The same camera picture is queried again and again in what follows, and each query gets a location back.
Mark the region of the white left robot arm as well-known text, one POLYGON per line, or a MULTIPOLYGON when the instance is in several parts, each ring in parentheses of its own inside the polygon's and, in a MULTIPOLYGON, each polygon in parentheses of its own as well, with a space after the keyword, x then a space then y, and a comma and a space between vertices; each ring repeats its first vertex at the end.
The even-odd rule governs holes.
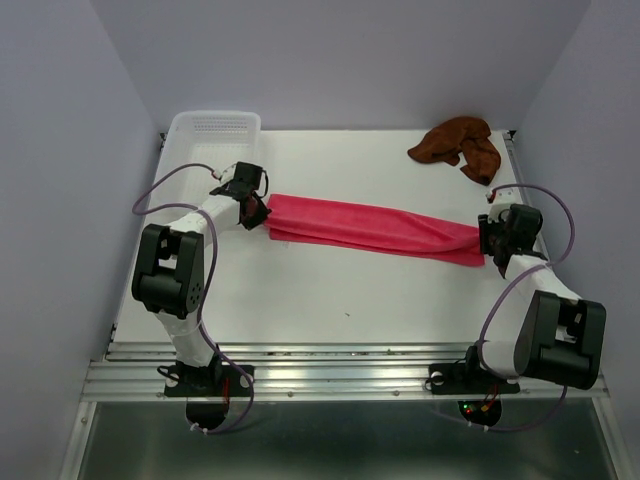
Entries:
POLYGON ((190 367, 188 382, 199 393, 215 392, 223 371, 215 363, 217 347, 202 319, 204 302, 218 257, 218 237, 238 226, 251 231, 271 213, 263 201, 269 177, 258 165, 238 162, 223 173, 203 165, 219 181, 200 205, 172 203, 145 211, 184 209, 186 214, 164 225, 150 223, 141 233, 131 291, 133 298, 154 314, 176 350, 177 361, 190 367))

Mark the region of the pink microfibre towel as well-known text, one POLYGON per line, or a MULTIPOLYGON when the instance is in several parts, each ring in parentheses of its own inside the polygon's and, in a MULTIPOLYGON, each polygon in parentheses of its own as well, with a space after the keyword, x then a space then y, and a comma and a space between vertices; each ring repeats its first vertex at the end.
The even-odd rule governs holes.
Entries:
POLYGON ((408 211, 283 194, 268 201, 273 240, 482 267, 476 227, 408 211))

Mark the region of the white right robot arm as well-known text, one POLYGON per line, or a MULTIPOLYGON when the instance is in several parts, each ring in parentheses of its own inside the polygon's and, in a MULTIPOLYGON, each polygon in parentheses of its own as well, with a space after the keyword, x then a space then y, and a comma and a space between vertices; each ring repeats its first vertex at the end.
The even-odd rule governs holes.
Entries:
POLYGON ((463 384, 482 390, 495 378, 521 377, 589 390, 595 384, 607 312, 580 297, 555 274, 552 262, 534 249, 542 213, 519 203, 500 203, 478 217, 481 252, 508 282, 481 327, 480 338, 460 366, 463 384), (512 293, 526 302, 516 317, 517 337, 487 339, 497 310, 512 293))

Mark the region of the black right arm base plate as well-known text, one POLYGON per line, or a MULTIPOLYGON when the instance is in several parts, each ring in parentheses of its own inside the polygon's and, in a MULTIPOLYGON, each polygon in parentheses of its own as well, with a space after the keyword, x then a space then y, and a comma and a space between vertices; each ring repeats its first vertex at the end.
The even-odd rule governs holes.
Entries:
POLYGON ((482 368, 468 368, 462 362, 433 363, 425 385, 434 395, 518 394, 518 383, 511 384, 482 368))

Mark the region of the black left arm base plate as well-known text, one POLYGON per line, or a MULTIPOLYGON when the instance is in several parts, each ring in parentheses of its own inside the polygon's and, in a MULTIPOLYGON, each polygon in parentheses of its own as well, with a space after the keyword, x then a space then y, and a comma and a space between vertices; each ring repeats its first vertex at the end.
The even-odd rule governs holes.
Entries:
POLYGON ((248 381, 228 364, 192 367, 182 362, 156 369, 164 381, 168 398, 249 398, 248 381))

